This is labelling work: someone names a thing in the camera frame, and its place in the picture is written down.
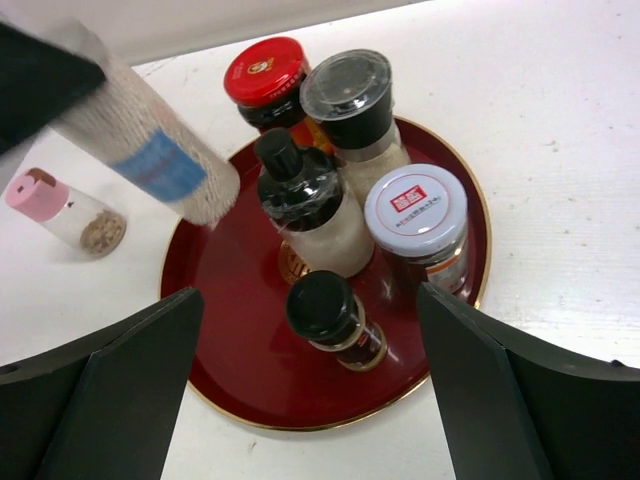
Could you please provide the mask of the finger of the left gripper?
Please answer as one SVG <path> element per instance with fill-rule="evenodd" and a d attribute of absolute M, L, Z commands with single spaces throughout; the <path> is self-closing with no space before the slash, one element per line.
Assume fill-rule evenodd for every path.
<path fill-rule="evenodd" d="M 1 153 L 38 134 L 106 76 L 93 60 L 1 24 Z"/>

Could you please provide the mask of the black lid pepper shaker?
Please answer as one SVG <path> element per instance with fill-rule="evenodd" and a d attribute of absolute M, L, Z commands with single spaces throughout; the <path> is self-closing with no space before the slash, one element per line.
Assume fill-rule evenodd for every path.
<path fill-rule="evenodd" d="M 350 371 L 370 371 L 387 354 L 381 327 L 367 318 L 348 281 L 334 272 L 313 271 L 299 279 L 289 290 L 285 314 L 296 335 Z"/>

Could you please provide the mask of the pink lid spice bottle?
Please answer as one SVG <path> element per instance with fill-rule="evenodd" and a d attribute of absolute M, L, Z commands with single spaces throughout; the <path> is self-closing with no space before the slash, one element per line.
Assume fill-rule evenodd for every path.
<path fill-rule="evenodd" d="M 121 213 L 40 168 L 18 175 L 5 202 L 88 258 L 110 254 L 127 230 Z"/>

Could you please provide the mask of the clear lid white shaker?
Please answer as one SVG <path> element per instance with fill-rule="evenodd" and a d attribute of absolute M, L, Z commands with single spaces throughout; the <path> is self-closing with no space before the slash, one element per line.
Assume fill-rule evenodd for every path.
<path fill-rule="evenodd" d="M 382 53 L 353 49 L 327 58 L 303 81 L 300 102 L 361 205 L 379 179 L 411 163 L 393 115 L 391 63 Z"/>

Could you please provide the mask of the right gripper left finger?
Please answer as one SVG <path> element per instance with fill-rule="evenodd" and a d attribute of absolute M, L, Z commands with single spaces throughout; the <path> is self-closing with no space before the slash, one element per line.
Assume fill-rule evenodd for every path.
<path fill-rule="evenodd" d="M 2 478 L 160 478 L 203 311 L 201 293 L 184 288 L 2 366 Z"/>

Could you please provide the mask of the black knob white grinder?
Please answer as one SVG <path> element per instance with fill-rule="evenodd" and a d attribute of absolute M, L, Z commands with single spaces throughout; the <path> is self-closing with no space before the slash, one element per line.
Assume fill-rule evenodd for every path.
<path fill-rule="evenodd" d="M 362 209 L 332 156 L 299 146 L 287 129 L 262 134 L 254 145 L 262 167 L 261 207 L 272 225 L 312 270 L 350 278 L 374 253 Z"/>

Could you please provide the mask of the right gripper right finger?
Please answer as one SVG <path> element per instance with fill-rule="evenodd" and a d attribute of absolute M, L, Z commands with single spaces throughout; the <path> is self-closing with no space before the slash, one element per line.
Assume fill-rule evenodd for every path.
<path fill-rule="evenodd" d="M 458 479 L 636 479 L 639 371 L 420 286 L 422 342 Z"/>

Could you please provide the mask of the red lid chili sauce jar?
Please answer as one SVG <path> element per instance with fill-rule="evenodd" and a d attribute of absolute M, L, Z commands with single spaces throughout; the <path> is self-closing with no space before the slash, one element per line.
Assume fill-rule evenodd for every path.
<path fill-rule="evenodd" d="M 310 72 L 302 45 L 279 36 L 241 52 L 229 65 L 223 86 L 243 119 L 260 133 L 286 128 L 296 144 L 331 154 L 331 143 L 300 103 L 300 87 Z"/>

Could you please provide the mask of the white lid spice jar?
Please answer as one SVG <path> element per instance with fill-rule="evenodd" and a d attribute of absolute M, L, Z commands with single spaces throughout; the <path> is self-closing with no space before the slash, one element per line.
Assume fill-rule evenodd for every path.
<path fill-rule="evenodd" d="M 468 274 L 468 197 L 450 171 L 411 164 L 384 175 L 367 195 L 364 216 L 397 287 L 423 282 L 449 293 Z"/>

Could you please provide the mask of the silver lid blue label bottle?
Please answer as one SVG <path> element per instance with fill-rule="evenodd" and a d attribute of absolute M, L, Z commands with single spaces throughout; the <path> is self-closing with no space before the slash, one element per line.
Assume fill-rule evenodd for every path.
<path fill-rule="evenodd" d="M 106 76 L 54 130 L 185 220 L 215 226 L 239 195 L 235 167 L 82 23 L 58 22 L 42 37 L 94 61 Z"/>

